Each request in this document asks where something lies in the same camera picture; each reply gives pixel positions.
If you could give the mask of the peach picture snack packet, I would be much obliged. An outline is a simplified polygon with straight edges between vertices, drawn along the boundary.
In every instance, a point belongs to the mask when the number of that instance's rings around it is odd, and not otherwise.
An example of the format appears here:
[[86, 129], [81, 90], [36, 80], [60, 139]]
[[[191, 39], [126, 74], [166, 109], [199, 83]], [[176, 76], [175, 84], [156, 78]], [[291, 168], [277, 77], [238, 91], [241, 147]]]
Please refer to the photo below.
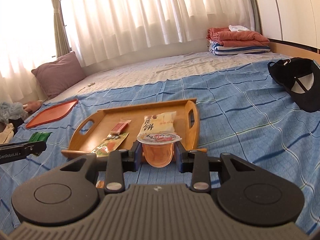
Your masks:
[[109, 134], [101, 143], [93, 148], [91, 153], [96, 154], [97, 157], [108, 157], [112, 151], [115, 151], [127, 138], [128, 132], [119, 135]]

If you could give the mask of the green snack packet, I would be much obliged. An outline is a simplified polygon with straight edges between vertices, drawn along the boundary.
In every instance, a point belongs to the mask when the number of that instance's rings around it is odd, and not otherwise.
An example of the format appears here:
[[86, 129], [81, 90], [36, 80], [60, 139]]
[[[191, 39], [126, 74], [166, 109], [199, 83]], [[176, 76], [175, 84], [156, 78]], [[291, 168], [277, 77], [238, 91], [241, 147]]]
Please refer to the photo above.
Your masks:
[[33, 144], [30, 146], [31, 153], [35, 156], [41, 155], [47, 148], [47, 140], [50, 137], [51, 132], [35, 132], [32, 134], [28, 142]]

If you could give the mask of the orange jelly cup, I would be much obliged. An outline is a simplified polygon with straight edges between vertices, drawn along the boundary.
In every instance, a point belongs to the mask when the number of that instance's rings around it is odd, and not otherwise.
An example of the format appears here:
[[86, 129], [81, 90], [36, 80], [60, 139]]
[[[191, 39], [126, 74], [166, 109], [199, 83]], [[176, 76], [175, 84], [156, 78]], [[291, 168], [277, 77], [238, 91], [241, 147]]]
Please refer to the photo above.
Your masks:
[[137, 137], [142, 144], [146, 162], [153, 167], [162, 168], [170, 164], [174, 155], [174, 144], [182, 140], [175, 133], [146, 133]]

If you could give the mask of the small pink snack packet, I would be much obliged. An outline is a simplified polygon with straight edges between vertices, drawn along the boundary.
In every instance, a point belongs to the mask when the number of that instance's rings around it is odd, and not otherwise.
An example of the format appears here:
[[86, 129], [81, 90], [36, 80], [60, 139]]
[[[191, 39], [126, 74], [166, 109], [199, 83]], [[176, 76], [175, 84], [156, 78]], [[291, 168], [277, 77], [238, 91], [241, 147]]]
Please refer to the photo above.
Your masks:
[[118, 122], [116, 126], [114, 126], [114, 128], [111, 129], [110, 134], [120, 135], [126, 129], [126, 127], [130, 124], [130, 122], [131, 120], [120, 120], [120, 122]]

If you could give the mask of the wooden serving tray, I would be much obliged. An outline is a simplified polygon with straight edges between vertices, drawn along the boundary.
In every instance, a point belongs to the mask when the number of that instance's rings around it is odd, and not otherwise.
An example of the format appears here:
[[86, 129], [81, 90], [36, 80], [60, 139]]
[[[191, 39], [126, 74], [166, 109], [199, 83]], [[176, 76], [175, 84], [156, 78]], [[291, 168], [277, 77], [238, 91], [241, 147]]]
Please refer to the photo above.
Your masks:
[[196, 107], [196, 98], [157, 103], [146, 103], [108, 109], [100, 109], [87, 117], [73, 133], [67, 149], [61, 153], [73, 159], [89, 153], [98, 146], [121, 120], [130, 120], [125, 131], [129, 132], [120, 148], [129, 149], [136, 140], [144, 121], [144, 116], [176, 112], [175, 132], [182, 138], [186, 150], [198, 148], [200, 135], [200, 114]]

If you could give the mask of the white flower cake packet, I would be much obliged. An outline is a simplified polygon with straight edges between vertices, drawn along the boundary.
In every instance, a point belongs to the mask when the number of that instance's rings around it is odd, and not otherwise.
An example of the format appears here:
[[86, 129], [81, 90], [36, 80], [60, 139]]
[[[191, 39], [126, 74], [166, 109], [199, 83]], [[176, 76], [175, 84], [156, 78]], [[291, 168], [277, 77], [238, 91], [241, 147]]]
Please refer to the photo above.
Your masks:
[[175, 118], [176, 111], [165, 112], [156, 115], [146, 115], [144, 116], [144, 121], [138, 135], [162, 132], [175, 133]]

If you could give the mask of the red plastic tray lid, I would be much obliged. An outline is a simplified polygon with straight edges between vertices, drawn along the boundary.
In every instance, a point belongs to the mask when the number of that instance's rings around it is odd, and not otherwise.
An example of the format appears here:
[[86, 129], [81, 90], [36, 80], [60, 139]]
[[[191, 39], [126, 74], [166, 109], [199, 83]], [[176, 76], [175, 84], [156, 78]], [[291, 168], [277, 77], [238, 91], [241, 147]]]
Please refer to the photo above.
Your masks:
[[63, 119], [70, 113], [70, 111], [78, 102], [78, 99], [73, 99], [64, 103], [51, 106], [41, 111], [27, 123], [26, 128], [31, 129], [40, 125], [48, 124]]

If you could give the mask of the blue checked bed sheet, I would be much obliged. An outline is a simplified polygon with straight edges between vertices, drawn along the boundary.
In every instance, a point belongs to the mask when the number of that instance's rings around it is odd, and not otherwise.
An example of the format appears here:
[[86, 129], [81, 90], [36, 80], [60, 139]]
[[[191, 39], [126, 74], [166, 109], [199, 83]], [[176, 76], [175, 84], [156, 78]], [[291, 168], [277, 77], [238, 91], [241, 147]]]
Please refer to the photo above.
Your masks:
[[80, 123], [99, 109], [180, 99], [197, 100], [199, 146], [209, 155], [229, 152], [292, 181], [304, 193], [297, 225], [307, 234], [319, 228], [319, 113], [307, 113], [270, 77], [267, 61], [208, 74], [130, 85], [116, 73], [118, 88], [93, 86], [76, 96], [78, 104], [62, 120], [39, 126], [48, 132], [39, 157], [1, 166], [1, 230], [19, 226], [11, 206], [14, 189], [63, 163], [62, 150]]

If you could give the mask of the green drape curtain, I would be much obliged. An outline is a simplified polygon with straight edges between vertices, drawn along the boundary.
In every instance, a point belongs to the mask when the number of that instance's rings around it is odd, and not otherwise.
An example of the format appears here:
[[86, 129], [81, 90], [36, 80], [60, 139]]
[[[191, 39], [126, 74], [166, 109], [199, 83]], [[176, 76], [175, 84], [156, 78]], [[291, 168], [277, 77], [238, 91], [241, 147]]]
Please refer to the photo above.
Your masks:
[[56, 57], [59, 58], [70, 52], [67, 34], [63, 23], [60, 0], [51, 0], [53, 6], [53, 21], [54, 21], [54, 37]]

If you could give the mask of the folded blue striped blanket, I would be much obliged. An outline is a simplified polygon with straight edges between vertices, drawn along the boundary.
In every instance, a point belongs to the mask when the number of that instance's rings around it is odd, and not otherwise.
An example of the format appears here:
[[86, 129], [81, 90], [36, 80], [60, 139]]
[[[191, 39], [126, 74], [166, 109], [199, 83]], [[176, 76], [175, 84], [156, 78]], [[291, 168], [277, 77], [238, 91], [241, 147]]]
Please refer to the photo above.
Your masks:
[[216, 56], [262, 54], [271, 51], [266, 43], [255, 40], [207, 41], [208, 50]]

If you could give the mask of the folded salmon blanket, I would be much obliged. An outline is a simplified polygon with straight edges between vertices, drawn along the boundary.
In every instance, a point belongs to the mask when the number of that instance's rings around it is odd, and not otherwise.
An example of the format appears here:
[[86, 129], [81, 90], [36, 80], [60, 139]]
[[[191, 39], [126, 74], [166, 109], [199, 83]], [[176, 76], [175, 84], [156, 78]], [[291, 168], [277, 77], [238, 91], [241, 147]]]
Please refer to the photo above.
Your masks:
[[256, 31], [230, 31], [228, 28], [209, 28], [207, 39], [224, 47], [268, 46], [270, 42]]

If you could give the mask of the black baseball cap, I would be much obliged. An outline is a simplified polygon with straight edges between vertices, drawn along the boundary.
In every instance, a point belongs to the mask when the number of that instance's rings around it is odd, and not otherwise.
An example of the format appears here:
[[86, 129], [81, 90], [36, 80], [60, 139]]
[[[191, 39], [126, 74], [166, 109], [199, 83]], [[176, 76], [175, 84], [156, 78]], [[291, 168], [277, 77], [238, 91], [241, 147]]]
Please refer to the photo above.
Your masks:
[[319, 66], [311, 59], [294, 57], [269, 62], [272, 79], [281, 85], [300, 109], [319, 111]]

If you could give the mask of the white cloth on blankets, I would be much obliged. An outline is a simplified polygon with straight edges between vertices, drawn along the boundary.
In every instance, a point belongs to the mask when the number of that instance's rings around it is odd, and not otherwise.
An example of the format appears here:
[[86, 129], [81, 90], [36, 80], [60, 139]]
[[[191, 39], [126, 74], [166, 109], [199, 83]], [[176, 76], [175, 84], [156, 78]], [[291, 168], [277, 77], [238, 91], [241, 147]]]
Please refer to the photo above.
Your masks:
[[250, 29], [242, 25], [229, 25], [228, 29], [232, 32], [250, 31]]

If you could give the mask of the white sheer curtain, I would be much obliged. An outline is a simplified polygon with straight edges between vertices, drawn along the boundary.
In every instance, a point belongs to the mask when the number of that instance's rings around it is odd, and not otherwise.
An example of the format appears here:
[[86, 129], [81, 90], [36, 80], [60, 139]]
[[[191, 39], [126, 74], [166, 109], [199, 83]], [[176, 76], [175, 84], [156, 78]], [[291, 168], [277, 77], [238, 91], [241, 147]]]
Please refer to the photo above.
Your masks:
[[[60, 0], [85, 74], [195, 50], [210, 27], [257, 30], [252, 0]], [[31, 71], [57, 59], [51, 0], [1, 0], [1, 100], [44, 98]]]

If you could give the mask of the white wardrobe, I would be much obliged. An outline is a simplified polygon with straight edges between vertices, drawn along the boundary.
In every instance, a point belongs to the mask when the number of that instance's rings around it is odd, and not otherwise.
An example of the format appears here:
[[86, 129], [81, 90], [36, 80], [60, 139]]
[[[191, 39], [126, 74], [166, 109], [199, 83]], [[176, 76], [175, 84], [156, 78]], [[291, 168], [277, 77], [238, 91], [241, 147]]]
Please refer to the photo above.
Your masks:
[[257, 0], [264, 36], [319, 48], [319, 0]]

